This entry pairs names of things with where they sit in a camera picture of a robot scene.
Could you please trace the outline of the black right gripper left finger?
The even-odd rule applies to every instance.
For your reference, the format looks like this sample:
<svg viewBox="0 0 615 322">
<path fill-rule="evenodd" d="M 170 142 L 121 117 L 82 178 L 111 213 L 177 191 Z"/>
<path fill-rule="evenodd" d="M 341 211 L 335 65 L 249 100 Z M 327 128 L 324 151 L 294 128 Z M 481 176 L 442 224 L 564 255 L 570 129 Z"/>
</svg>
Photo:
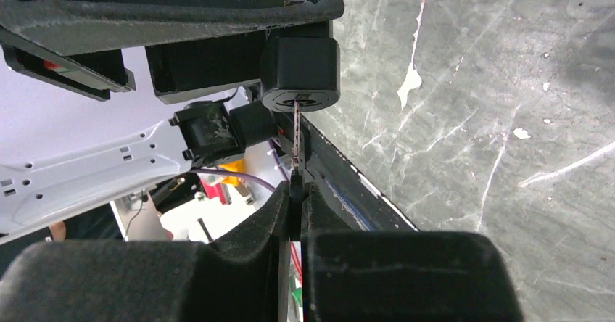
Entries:
<svg viewBox="0 0 615 322">
<path fill-rule="evenodd" d="M 3 321 L 285 321 L 289 185 L 210 244 L 29 246 L 1 280 Z"/>
</svg>

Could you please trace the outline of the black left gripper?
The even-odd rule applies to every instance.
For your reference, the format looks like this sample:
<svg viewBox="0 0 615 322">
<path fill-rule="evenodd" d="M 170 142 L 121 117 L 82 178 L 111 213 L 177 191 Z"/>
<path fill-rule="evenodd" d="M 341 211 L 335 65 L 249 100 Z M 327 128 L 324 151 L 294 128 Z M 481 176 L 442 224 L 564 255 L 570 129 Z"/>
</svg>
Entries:
<svg viewBox="0 0 615 322">
<path fill-rule="evenodd" d="M 1 0 L 1 48 L 11 70 L 104 102 L 136 89 L 119 49 L 323 22 L 343 12 L 344 0 Z"/>
</svg>

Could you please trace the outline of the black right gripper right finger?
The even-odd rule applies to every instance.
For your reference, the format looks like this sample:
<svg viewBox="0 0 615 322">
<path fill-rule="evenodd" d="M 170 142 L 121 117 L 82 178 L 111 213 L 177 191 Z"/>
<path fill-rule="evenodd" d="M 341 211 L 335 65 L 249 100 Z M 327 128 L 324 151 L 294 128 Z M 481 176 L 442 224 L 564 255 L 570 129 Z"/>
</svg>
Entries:
<svg viewBox="0 0 615 322">
<path fill-rule="evenodd" d="M 316 224 L 327 204 L 304 188 L 306 321 L 522 321 L 496 246 L 465 231 L 353 231 Z"/>
</svg>

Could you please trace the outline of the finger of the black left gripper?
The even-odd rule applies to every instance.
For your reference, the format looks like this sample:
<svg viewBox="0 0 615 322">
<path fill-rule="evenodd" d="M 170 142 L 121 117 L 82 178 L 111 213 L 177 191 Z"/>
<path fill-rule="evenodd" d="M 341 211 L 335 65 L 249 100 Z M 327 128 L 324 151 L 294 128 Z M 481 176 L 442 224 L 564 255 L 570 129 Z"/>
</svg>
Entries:
<svg viewBox="0 0 615 322">
<path fill-rule="evenodd" d="M 177 104 L 260 84 L 260 59 L 275 38 L 333 38 L 332 22 L 275 28 L 145 48 L 155 96 Z"/>
</svg>

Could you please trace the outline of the black key fob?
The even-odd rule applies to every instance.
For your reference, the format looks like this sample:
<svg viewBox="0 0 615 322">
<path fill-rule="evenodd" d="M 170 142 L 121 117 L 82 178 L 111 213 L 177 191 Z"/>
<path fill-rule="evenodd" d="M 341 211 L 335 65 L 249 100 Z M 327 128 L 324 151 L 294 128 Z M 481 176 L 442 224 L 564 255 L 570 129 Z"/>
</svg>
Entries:
<svg viewBox="0 0 615 322">
<path fill-rule="evenodd" d="M 294 101 L 293 111 L 293 150 L 292 150 L 292 173 L 289 182 L 289 197 L 294 205 L 300 205 L 304 195 L 303 176 L 301 171 L 301 143 L 300 143 L 300 106 Z"/>
</svg>

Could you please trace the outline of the black padlock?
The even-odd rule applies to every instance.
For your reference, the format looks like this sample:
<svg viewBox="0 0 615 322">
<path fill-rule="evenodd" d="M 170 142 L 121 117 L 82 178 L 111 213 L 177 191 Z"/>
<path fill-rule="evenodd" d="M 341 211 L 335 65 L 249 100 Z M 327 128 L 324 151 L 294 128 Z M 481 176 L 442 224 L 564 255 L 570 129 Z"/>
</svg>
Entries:
<svg viewBox="0 0 615 322">
<path fill-rule="evenodd" d="M 270 40 L 260 59 L 260 101 L 274 112 L 315 112 L 341 97 L 340 49 L 333 38 Z"/>
</svg>

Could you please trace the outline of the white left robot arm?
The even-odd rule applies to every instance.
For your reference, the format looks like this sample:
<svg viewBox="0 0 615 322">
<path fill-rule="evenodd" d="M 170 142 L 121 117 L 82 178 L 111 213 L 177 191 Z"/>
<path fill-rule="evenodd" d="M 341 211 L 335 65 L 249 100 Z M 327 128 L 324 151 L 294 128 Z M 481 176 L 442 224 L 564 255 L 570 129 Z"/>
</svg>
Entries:
<svg viewBox="0 0 615 322">
<path fill-rule="evenodd" d="M 146 51 L 155 96 L 185 102 L 125 138 L 1 164 L 1 234 L 50 223 L 300 128 L 340 97 L 332 23 L 344 0 L 1 0 L 10 68 L 105 102 L 135 89 L 125 48 Z"/>
</svg>

